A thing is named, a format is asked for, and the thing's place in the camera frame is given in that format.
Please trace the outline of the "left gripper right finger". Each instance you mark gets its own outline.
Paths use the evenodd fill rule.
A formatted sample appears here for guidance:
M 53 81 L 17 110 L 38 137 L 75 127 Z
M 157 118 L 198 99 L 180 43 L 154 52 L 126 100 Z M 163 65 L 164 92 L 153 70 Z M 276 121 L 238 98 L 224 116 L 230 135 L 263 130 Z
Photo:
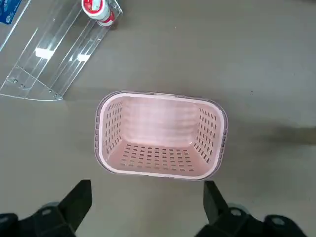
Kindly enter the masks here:
M 203 207 L 209 221 L 198 237 L 305 237 L 290 218 L 267 215 L 263 221 L 238 207 L 229 207 L 214 181 L 205 181 Z

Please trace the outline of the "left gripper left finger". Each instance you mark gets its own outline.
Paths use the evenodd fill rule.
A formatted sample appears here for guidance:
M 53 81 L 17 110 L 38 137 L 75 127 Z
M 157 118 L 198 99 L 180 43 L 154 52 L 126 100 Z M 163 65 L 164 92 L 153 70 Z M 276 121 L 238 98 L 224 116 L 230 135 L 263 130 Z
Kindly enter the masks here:
M 31 216 L 19 219 L 15 213 L 0 215 L 2 237 L 75 237 L 92 206 L 92 186 L 83 179 L 60 201 L 51 202 Z

